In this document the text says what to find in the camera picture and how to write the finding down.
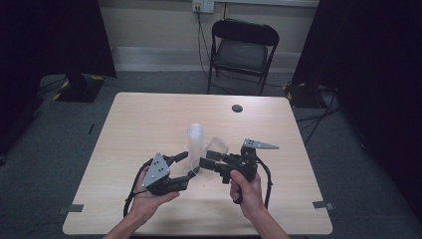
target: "forearm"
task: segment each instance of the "forearm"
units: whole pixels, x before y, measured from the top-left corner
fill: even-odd
[[[121,221],[114,226],[114,228],[112,228],[104,238],[129,238],[131,234],[142,224],[143,222],[129,213],[121,219]]]
[[[289,235],[277,223],[267,210],[262,210],[250,219],[263,239],[290,239]]]

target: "person's left hand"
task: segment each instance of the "person's left hand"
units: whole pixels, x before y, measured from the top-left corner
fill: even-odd
[[[160,205],[169,202],[180,195],[179,192],[169,192],[162,196],[152,195],[145,188],[141,187],[143,178],[148,170],[149,166],[142,171],[137,180],[134,193],[138,194],[133,197],[132,206],[128,213],[131,216],[134,216],[140,225],[143,225],[151,218]]]

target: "black chair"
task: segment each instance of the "black chair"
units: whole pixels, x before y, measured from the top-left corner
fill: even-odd
[[[216,38],[221,39],[217,49]],[[223,19],[212,27],[211,62],[207,94],[210,94],[212,69],[259,77],[263,93],[279,34],[265,24]]]

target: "hand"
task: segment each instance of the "hand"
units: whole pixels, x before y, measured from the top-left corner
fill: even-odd
[[[142,181],[148,170],[149,166],[147,166],[139,176],[134,191],[134,193],[138,194],[133,197],[132,206],[128,213],[134,215],[135,218],[138,218],[141,223],[140,225],[143,225],[151,218],[160,205],[169,202],[180,195],[179,192],[169,192],[162,196],[156,196],[143,188],[141,186]]]
[[[243,215],[249,220],[252,220],[252,216],[257,211],[266,209],[262,199],[261,177],[257,172],[255,178],[251,182],[248,182],[242,173],[237,170],[232,170],[230,176],[232,177],[230,181],[230,196],[236,201],[239,198],[238,190],[242,188],[243,201],[240,207]]]

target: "gray carpet floor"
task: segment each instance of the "gray carpet floor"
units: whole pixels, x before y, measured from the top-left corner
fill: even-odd
[[[72,204],[117,93],[206,93],[202,72],[121,72],[117,79],[105,80],[93,103],[54,102],[51,98],[62,77],[42,80],[41,87],[58,82],[42,88],[40,93],[45,100],[37,117],[0,167],[0,238],[74,238],[63,233],[66,215],[59,211]],[[291,78],[292,74],[271,73],[264,96],[283,97],[281,85]],[[215,84],[236,89],[212,88],[215,95],[258,92],[256,83],[224,76]],[[329,102],[331,93],[321,93]],[[303,119],[324,111],[294,109],[294,114]],[[311,122],[299,123],[304,141],[313,129],[314,124],[308,126]],[[333,232],[309,238],[422,238],[422,227],[406,201],[389,176],[362,149],[356,128],[342,111],[320,122],[307,143],[307,151],[324,200],[335,206],[329,212]]]

